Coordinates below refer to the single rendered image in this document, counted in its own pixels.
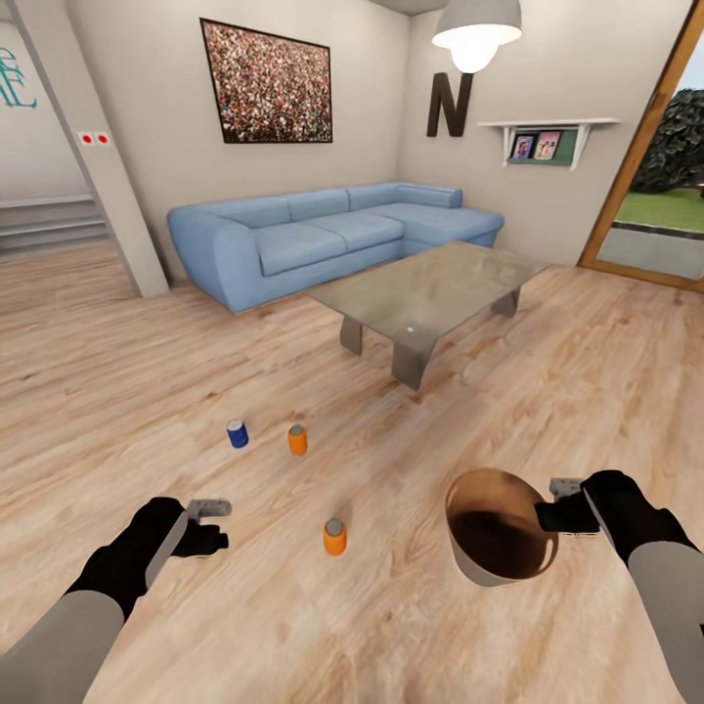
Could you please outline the can of soda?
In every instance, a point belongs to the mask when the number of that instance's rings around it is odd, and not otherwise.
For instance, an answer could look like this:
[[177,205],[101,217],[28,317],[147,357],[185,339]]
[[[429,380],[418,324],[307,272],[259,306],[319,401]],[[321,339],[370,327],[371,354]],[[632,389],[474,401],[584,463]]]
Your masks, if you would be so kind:
[[237,418],[228,421],[227,431],[228,437],[230,437],[230,441],[234,447],[241,448],[247,445],[249,438],[247,437],[245,425],[243,425],[241,419]]
[[288,444],[295,455],[303,455],[307,451],[306,432],[302,425],[293,425],[288,430]]
[[339,518],[332,518],[324,525],[324,547],[329,555],[339,556],[346,548],[346,527]]

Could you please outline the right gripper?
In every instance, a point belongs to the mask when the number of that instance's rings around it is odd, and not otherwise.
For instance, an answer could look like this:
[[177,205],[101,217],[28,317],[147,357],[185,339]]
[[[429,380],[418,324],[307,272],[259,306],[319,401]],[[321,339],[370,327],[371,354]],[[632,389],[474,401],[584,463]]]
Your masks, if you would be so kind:
[[598,533],[600,527],[582,523],[570,509],[570,496],[558,503],[544,502],[535,505],[540,526],[545,532],[564,533]]

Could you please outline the trash can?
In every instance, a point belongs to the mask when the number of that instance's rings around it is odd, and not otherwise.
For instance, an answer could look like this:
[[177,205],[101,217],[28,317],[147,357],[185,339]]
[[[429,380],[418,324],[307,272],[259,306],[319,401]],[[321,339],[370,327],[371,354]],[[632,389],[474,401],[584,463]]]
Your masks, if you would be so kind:
[[560,535],[541,528],[535,505],[545,500],[519,476],[473,468],[453,480],[445,500],[455,561],[470,582],[483,588],[525,582],[554,564]]

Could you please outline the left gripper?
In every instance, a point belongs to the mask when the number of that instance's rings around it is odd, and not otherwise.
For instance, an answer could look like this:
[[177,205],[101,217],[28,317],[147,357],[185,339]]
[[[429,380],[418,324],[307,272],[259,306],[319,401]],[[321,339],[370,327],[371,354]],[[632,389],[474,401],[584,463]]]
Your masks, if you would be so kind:
[[229,546],[227,533],[220,533],[218,525],[198,525],[194,521],[191,523],[193,536],[180,550],[174,550],[171,556],[214,554]]

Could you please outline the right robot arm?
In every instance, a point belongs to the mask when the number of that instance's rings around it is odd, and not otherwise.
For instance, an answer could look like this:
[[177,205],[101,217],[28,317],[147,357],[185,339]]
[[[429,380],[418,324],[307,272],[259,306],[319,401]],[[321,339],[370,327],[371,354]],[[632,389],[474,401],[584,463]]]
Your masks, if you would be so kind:
[[551,478],[552,503],[535,505],[545,532],[603,529],[637,586],[685,704],[704,704],[704,553],[668,509],[654,509],[621,470]]

